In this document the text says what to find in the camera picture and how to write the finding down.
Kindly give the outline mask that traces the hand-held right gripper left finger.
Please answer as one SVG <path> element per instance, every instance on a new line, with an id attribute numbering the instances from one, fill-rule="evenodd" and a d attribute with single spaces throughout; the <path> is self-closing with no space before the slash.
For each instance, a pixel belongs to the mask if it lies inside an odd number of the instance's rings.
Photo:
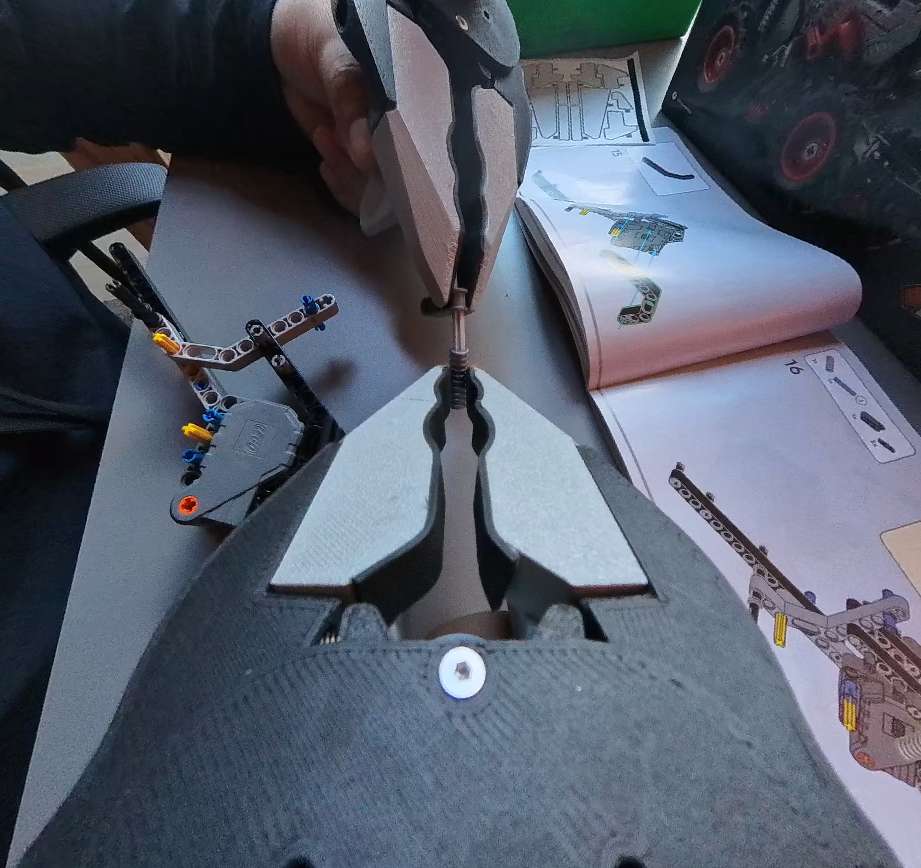
<path id="1" fill-rule="evenodd" d="M 371 605 L 391 624 L 435 585 L 444 374 L 432 368 L 338 444 L 270 579 L 275 592 Z"/>

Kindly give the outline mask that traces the person's dark clothed body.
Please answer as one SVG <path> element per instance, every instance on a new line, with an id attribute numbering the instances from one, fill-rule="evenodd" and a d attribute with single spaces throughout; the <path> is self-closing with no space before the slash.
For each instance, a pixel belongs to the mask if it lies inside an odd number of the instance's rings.
<path id="1" fill-rule="evenodd" d="M 1 217 L 2 734 L 40 710 L 128 328 Z"/>

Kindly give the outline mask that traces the lego instruction booklet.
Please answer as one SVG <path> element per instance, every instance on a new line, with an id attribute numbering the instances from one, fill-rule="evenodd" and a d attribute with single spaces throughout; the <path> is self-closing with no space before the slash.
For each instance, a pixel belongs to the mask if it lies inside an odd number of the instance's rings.
<path id="1" fill-rule="evenodd" d="M 844 261 L 670 130 L 539 145 L 517 201 L 628 477 L 739 596 L 858 815 L 919 866 L 919 434 L 831 331 Z"/>

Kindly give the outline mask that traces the black office chair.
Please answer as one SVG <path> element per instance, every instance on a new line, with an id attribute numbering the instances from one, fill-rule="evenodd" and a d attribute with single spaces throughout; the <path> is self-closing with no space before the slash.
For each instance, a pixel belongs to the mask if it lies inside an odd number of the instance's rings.
<path id="1" fill-rule="evenodd" d="M 151 162 L 102 164 L 49 180 L 25 184 L 2 165 L 2 217 L 11 218 L 58 263 L 77 253 L 112 281 L 129 286 L 134 267 L 129 254 L 115 259 L 96 244 L 99 238 L 155 217 L 167 168 Z"/>

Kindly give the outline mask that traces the person's left forearm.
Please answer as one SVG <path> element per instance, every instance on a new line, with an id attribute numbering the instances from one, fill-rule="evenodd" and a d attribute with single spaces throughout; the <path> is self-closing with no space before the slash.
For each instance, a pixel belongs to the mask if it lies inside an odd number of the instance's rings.
<path id="1" fill-rule="evenodd" d="M 276 1 L 1 0 L 2 149 L 310 156 L 272 60 Z"/>

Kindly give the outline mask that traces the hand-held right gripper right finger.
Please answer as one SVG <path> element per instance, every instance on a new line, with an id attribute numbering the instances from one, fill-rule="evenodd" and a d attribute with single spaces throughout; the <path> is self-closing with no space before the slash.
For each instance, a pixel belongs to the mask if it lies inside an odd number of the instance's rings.
<path id="1" fill-rule="evenodd" d="M 468 382 L 478 569 L 490 608 L 557 604 L 649 587 L 575 441 L 487 373 Z"/>

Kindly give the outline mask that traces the grey lego motor assembly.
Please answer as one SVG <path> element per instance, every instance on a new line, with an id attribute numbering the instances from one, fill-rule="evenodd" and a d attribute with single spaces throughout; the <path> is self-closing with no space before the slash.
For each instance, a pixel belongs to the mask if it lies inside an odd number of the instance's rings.
<path id="1" fill-rule="evenodd" d="M 325 446 L 342 428 L 294 366 L 283 345 L 322 330 L 338 313 L 331 294 L 304 295 L 301 305 L 272 321 L 251 319 L 246 335 L 228 345 L 191 341 L 159 295 L 144 267 L 122 243 L 110 246 L 116 277 L 107 285 L 153 345 L 178 368 L 201 405 L 201 419 L 182 434 L 193 446 L 182 454 L 185 470 L 169 513 L 180 525 L 234 528 Z M 294 405 L 237 397 L 219 373 L 264 361 Z"/>

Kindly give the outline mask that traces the lego box with red truck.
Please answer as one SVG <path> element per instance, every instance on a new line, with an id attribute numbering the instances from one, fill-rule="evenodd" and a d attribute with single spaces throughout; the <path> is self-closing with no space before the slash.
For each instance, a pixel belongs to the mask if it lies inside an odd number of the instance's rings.
<path id="1" fill-rule="evenodd" d="M 920 0 L 702 0 L 662 111 L 920 372 Z"/>

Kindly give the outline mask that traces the printed line-drawing paper sheet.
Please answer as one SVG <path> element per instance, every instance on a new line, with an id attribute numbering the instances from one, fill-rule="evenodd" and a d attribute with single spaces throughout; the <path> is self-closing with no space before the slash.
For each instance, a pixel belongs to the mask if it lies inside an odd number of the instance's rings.
<path id="1" fill-rule="evenodd" d="M 639 53 L 521 62 L 531 108 L 531 147 L 653 143 Z"/>

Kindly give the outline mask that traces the person's left hand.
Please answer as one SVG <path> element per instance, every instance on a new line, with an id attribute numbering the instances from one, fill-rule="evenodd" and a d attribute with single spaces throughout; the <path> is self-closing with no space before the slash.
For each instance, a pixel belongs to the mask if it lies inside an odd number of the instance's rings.
<path id="1" fill-rule="evenodd" d="M 331 0 L 277 0 L 271 51 L 288 111 L 320 156 L 323 181 L 358 215 L 376 157 L 361 68 L 338 33 Z"/>

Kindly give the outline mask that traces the lego spring shock absorber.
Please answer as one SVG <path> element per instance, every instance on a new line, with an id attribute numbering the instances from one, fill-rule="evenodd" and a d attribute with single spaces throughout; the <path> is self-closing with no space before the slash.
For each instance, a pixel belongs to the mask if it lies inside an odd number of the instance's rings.
<path id="1" fill-rule="evenodd" d="M 467 345 L 466 318 L 467 290 L 455 286 L 450 298 L 452 340 L 449 348 L 448 368 L 450 380 L 450 407 L 452 410 L 466 408 L 467 381 L 469 376 L 469 348 Z"/>

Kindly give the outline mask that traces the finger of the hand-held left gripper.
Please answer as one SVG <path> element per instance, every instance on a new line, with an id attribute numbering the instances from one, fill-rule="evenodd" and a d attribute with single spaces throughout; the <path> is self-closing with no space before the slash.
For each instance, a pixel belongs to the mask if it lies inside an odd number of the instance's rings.
<path id="1" fill-rule="evenodd" d="M 480 228 L 465 280 L 470 296 L 488 284 L 522 181 L 531 147 L 531 110 L 523 79 L 498 79 L 494 87 L 472 91 L 473 136 L 480 176 L 474 201 Z"/>
<path id="2" fill-rule="evenodd" d="M 374 148 L 384 190 L 407 250 L 436 307 L 449 307 L 460 280 L 464 224 L 452 139 L 455 93 L 472 72 L 474 43 L 460 30 L 437 40 L 391 4 L 384 12 L 394 106 Z"/>

